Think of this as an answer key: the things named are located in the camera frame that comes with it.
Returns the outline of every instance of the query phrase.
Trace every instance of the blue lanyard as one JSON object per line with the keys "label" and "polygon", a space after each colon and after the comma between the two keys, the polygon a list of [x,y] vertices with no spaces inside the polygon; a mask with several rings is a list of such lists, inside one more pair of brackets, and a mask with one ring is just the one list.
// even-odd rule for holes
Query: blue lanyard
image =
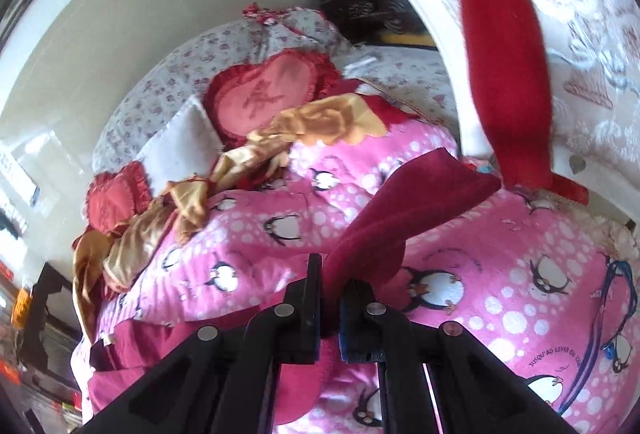
{"label": "blue lanyard", "polygon": [[[629,286],[629,307],[626,311],[625,317],[622,319],[622,322],[620,322],[620,326],[618,326],[616,333],[611,337],[610,340],[605,342],[605,344],[600,345],[600,341],[602,340],[602,321],[604,319],[607,297],[609,296],[609,288],[616,277],[616,272],[622,273],[622,276],[625,278],[626,283]],[[600,350],[607,351],[607,354],[610,353],[613,341],[624,329],[626,321],[628,321],[636,312],[636,307],[638,306],[638,294],[636,293],[636,288],[634,287],[634,277],[631,271],[631,266],[629,266],[628,262],[611,261],[609,263],[609,265],[607,266],[607,273],[604,276],[604,283],[600,292],[600,304],[596,311],[596,315],[593,318],[593,322],[591,323],[591,335],[589,338],[589,344],[587,345],[587,349],[582,358],[582,363],[580,364],[578,374],[575,375],[574,381],[570,387],[569,395],[564,399],[564,401],[558,408],[558,414],[564,414],[564,412],[571,406],[571,404],[574,403],[578,394],[586,385],[587,380],[591,375],[591,371],[596,364],[596,360],[598,358],[598,353],[600,352]]]}

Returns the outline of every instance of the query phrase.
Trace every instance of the silver rivet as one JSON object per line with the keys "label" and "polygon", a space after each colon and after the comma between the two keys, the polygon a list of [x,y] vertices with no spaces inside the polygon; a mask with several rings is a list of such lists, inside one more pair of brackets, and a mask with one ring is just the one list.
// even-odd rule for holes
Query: silver rivet
{"label": "silver rivet", "polygon": [[291,315],[293,313],[293,306],[290,305],[290,304],[287,304],[286,302],[283,302],[282,304],[278,304],[273,309],[273,312],[278,317],[288,317],[289,315]]}
{"label": "silver rivet", "polygon": [[204,342],[213,340],[218,336],[218,329],[213,326],[203,326],[198,330],[198,338]]}
{"label": "silver rivet", "polygon": [[382,302],[369,302],[367,304],[367,313],[369,315],[384,315],[386,306]]}
{"label": "silver rivet", "polygon": [[464,328],[455,321],[447,321],[442,325],[442,331],[444,331],[450,337],[458,337],[462,335]]}

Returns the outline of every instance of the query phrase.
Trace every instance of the maroon fabric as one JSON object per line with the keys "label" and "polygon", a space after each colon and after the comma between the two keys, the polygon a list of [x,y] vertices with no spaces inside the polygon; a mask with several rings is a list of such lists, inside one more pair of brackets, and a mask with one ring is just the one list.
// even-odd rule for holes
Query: maroon fabric
{"label": "maroon fabric", "polygon": [[[445,149],[437,149],[404,164],[391,176],[344,231],[322,264],[323,336],[319,362],[313,366],[283,366],[276,395],[274,420],[289,423],[306,414],[318,400],[339,358],[335,329],[338,299],[349,279],[361,279],[374,291],[399,270],[404,242],[475,207],[500,188],[489,174],[467,169]],[[280,292],[263,307],[282,301]],[[175,328],[125,321],[114,331],[116,343],[102,359],[106,367],[89,381],[96,409],[104,407],[137,380],[191,332],[211,323],[226,329],[242,325],[256,313],[252,308],[231,315],[178,324]]]}
{"label": "maroon fabric", "polygon": [[469,82],[505,185],[552,185],[551,90],[531,0],[460,0]]}

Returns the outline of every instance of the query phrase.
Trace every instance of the pink blanket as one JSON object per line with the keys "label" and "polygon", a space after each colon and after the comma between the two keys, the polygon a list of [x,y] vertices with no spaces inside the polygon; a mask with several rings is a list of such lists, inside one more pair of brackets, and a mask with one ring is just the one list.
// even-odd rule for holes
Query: pink blanket
{"label": "pink blanket", "polygon": [[[183,248],[169,235],[131,291],[103,306],[98,331],[110,334],[132,317],[175,324],[262,303],[303,276],[307,254],[331,251],[394,170],[438,147],[455,154],[445,130],[417,121],[358,146],[294,146],[284,180],[210,199],[208,226]],[[632,287],[614,267],[617,276],[601,296],[610,260],[548,207],[501,190],[409,240],[402,270],[377,297],[417,322],[463,323],[576,430],[613,432],[639,376],[633,343],[640,324],[624,322]],[[596,348],[585,363],[600,329],[598,348],[609,347]],[[82,388],[90,377],[87,351],[85,339],[72,361]],[[366,426],[380,426],[375,367],[339,364],[317,406],[278,429],[346,433]]]}

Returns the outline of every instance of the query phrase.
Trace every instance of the wall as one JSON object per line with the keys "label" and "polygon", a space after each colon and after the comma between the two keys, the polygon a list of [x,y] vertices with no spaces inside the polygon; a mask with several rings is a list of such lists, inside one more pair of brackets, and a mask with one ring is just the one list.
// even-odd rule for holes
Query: wall
{"label": "wall", "polygon": [[40,39],[0,115],[0,140],[41,189],[31,209],[0,186],[26,218],[23,275],[44,260],[69,278],[71,241],[92,178],[98,135],[116,105],[163,56],[204,30],[237,19],[247,4],[306,0],[72,0]]}

